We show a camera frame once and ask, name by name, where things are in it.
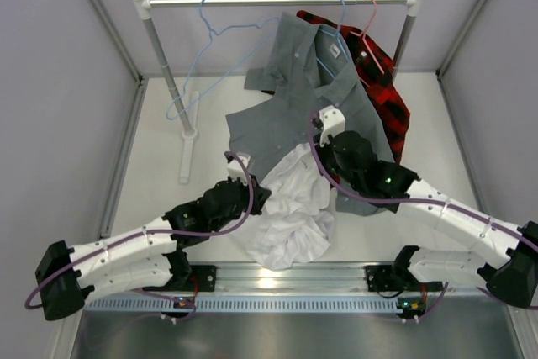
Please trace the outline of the white shirt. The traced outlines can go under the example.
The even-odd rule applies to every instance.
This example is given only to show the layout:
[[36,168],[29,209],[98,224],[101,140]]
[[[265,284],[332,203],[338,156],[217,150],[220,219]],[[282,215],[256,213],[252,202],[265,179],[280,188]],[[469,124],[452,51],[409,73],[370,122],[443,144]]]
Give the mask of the white shirt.
[[296,146],[261,185],[271,196],[261,215],[251,215],[236,234],[247,256],[273,271],[319,259],[330,247],[335,218],[330,183],[319,174],[309,145]]

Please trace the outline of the light blue hanger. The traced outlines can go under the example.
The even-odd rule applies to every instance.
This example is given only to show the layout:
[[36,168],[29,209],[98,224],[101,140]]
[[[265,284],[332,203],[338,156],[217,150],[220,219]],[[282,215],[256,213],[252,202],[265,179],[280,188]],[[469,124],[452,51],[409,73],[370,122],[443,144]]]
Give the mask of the light blue hanger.
[[[248,60],[266,46],[280,23],[280,18],[273,14],[263,20],[216,26],[206,13],[210,1],[201,0],[198,6],[198,17],[206,29],[207,43],[193,57],[186,76],[182,80],[179,94],[172,98],[165,112],[165,117],[169,121],[185,119],[187,113],[200,98],[213,91],[224,78],[240,70]],[[192,101],[185,101],[192,78],[208,73],[210,68],[220,74],[220,77],[204,88]]]

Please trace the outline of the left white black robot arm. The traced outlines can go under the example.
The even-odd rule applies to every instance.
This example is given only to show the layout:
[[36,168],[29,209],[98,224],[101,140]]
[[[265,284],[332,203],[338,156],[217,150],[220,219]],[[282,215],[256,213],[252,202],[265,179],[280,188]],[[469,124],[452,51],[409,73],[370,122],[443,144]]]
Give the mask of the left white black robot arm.
[[182,290],[192,274],[187,248],[227,235],[260,215],[271,194],[255,177],[246,182],[228,178],[136,230],[82,245],[57,241],[34,273],[37,287],[30,295],[40,302],[28,300],[25,308],[57,321],[123,291]]

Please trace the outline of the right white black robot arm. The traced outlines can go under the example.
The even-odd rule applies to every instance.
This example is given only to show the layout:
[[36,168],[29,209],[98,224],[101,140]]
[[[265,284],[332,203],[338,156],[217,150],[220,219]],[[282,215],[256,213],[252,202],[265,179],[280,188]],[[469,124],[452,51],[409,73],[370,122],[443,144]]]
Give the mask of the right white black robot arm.
[[383,161],[355,131],[317,135],[314,157],[322,174],[347,197],[415,219],[464,251],[405,246],[391,278],[402,289],[418,282],[473,286],[497,300],[533,309],[537,298],[537,223],[503,222],[436,190],[416,172]]

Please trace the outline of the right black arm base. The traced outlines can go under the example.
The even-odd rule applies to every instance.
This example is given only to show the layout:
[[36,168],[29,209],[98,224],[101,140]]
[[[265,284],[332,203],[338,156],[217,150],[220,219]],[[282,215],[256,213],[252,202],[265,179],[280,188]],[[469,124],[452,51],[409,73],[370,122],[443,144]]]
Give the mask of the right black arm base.
[[417,322],[428,312],[429,293],[441,292],[442,282],[419,282],[411,275],[398,275],[391,265],[365,267],[367,289],[385,299],[396,299],[402,321]]

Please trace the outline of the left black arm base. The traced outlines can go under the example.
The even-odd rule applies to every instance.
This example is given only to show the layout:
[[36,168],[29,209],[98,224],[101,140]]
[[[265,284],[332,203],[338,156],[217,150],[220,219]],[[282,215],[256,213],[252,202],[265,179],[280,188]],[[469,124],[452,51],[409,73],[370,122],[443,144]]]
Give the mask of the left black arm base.
[[213,265],[193,265],[192,273],[183,285],[183,291],[212,293],[217,280],[217,267]]

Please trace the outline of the grey button-up shirt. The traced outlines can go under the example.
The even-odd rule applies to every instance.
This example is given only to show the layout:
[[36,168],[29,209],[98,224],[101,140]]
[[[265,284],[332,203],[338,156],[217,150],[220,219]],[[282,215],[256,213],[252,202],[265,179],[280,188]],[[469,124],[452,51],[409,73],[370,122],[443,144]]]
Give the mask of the grey button-up shirt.
[[345,115],[346,129],[371,142],[380,159],[396,162],[352,57],[332,67],[335,79],[320,79],[314,38],[321,24],[336,27],[304,10],[284,13],[266,66],[250,69],[245,78],[245,89],[268,92],[270,98],[226,117],[230,149],[251,156],[251,173],[260,180],[296,145],[308,142],[309,118],[330,105]]

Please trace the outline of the red black plaid shirt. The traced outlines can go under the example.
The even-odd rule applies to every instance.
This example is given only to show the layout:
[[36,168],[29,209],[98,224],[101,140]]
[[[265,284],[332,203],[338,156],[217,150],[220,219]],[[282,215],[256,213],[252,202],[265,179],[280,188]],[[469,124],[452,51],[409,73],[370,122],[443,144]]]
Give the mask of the red black plaid shirt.
[[379,115],[396,162],[402,159],[410,112],[393,85],[394,64],[387,53],[362,30],[340,26],[367,96]]

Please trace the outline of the blue hanger holding grey shirt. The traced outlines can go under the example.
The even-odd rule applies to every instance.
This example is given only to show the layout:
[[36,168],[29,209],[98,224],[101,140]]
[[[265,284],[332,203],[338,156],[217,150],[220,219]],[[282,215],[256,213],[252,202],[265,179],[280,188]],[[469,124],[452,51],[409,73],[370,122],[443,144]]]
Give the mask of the blue hanger holding grey shirt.
[[339,68],[342,64],[351,61],[351,54],[345,43],[341,28],[346,15],[345,0],[339,0],[341,6],[340,17],[335,28],[330,28],[328,24],[321,24],[314,38],[316,50],[315,60],[319,68],[319,77],[325,79],[335,79],[338,72],[333,72],[332,67]]

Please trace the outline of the white metal clothes rack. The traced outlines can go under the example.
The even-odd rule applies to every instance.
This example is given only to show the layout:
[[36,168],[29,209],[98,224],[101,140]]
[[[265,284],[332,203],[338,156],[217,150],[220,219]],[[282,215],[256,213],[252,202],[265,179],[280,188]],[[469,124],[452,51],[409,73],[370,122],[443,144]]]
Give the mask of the white metal clothes rack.
[[400,4],[407,8],[406,18],[403,23],[401,34],[398,38],[396,50],[393,55],[393,74],[396,75],[409,36],[412,32],[414,22],[424,0],[132,0],[137,14],[139,15],[147,33],[151,47],[155,52],[156,59],[161,69],[161,75],[166,81],[168,91],[171,95],[170,106],[176,110],[176,114],[171,116],[166,113],[170,120],[179,119],[182,124],[181,136],[183,139],[182,157],[179,163],[179,182],[187,184],[190,180],[193,163],[193,151],[195,141],[198,137],[198,102],[202,94],[193,91],[190,97],[186,97],[187,89],[180,88],[172,74],[165,51],[156,31],[151,12],[157,8],[202,8],[206,7],[262,7],[262,6],[329,6],[341,5],[355,6],[362,4],[372,4],[374,7],[380,5]]

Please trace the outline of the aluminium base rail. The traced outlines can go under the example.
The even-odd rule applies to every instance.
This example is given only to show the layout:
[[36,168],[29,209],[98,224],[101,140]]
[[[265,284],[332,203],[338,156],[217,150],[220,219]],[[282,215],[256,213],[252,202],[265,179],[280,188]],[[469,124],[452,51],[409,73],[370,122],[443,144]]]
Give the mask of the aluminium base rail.
[[[340,293],[365,292],[365,267],[350,263],[322,263],[270,271],[252,263],[228,263],[217,267],[213,293]],[[94,268],[71,269],[61,276],[60,285],[84,301],[110,294],[143,289],[147,292],[180,293],[192,273],[183,260],[164,256],[145,258],[113,269],[99,262]]]

